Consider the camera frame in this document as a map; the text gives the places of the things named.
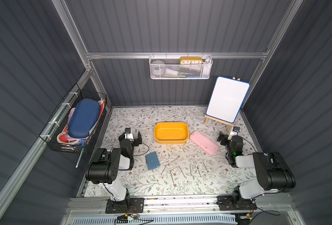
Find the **pink pencil case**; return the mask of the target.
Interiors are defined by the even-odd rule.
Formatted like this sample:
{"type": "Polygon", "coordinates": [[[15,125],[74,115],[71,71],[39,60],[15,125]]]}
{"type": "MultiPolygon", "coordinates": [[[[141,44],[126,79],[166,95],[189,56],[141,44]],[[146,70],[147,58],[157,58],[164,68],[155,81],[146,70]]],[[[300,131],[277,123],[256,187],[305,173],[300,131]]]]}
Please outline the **pink pencil case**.
{"type": "Polygon", "coordinates": [[[208,155],[215,155],[219,150],[219,146],[215,142],[199,131],[194,131],[189,138],[196,146],[201,148],[208,155]]]}

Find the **yellow plastic storage box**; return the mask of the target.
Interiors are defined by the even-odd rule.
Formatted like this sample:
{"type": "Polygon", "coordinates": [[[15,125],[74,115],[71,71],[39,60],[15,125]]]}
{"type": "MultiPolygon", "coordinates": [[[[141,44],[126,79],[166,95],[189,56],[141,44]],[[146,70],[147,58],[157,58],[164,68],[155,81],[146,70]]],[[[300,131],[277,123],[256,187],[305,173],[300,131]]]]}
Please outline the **yellow plastic storage box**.
{"type": "Polygon", "coordinates": [[[184,122],[160,122],[155,126],[154,138],[159,144],[185,144],[189,128],[184,122]]]}

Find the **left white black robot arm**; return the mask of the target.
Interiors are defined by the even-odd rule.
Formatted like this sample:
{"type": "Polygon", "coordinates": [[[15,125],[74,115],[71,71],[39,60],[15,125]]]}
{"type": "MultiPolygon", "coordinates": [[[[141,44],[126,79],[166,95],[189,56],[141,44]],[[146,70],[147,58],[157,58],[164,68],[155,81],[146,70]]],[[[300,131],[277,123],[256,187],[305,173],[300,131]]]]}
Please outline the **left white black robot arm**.
{"type": "Polygon", "coordinates": [[[130,205],[130,194],[117,178],[119,171],[130,171],[134,166],[134,148],[143,143],[140,132],[134,136],[130,128],[119,137],[120,147],[99,148],[91,158],[85,172],[87,181],[101,185],[111,194],[114,204],[130,205]]]}

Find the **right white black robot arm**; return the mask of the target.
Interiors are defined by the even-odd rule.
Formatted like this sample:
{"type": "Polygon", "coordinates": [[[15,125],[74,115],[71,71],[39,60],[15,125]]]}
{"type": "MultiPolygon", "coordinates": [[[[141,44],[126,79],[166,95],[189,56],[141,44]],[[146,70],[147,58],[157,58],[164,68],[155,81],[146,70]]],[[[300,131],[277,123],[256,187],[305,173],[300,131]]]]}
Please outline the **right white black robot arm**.
{"type": "Polygon", "coordinates": [[[296,186],[296,178],[280,153],[254,152],[243,155],[245,139],[219,133],[217,141],[226,147],[226,159],[233,168],[253,168],[256,178],[234,188],[229,201],[236,205],[263,194],[276,194],[296,186]]]}

